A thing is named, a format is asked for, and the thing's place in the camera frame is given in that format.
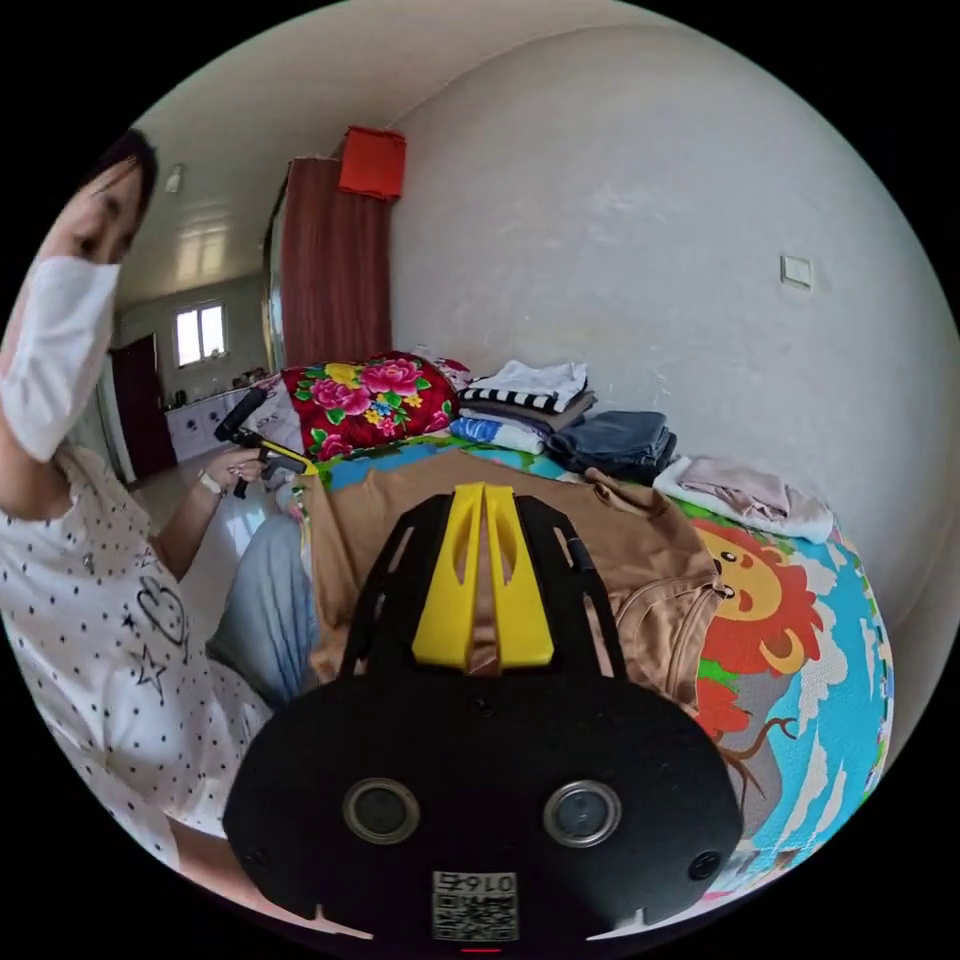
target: white face mask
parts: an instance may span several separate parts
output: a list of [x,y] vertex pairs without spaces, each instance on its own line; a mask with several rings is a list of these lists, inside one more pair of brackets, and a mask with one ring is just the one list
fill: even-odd
[[119,274],[119,265],[51,257],[37,264],[28,281],[0,402],[17,442],[41,463],[56,453],[96,388]]

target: play mat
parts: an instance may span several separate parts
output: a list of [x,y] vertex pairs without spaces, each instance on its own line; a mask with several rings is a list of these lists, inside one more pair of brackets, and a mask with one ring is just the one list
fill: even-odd
[[[579,479],[547,457],[446,432],[322,463],[321,478],[339,489],[370,469],[458,447],[538,476]],[[296,487],[282,505],[301,521],[309,571],[309,518]],[[835,529],[824,544],[778,539],[677,505],[729,588],[707,631],[697,692],[699,722],[727,762],[745,831],[706,896],[668,922],[755,890],[826,843],[876,786],[893,712],[890,644],[856,549],[842,532]]]

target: qr code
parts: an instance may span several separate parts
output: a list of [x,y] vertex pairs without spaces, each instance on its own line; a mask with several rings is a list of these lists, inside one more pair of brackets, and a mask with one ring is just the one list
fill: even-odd
[[519,936],[515,873],[433,875],[433,936],[460,943],[496,943]]

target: hand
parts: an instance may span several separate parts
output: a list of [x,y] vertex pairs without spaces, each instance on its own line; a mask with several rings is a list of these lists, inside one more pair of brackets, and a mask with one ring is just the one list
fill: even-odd
[[215,457],[207,464],[207,473],[229,492],[240,479],[246,480],[247,483],[260,479],[263,464],[257,459],[259,456],[259,450],[249,448],[221,453],[219,457]]

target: white t-shirt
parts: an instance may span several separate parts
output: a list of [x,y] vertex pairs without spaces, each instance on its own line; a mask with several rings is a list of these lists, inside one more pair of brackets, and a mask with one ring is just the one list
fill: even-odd
[[57,455],[72,506],[0,511],[0,612],[37,708],[80,776],[176,868],[167,817],[223,836],[227,794],[269,708],[191,633],[146,512],[102,460]]

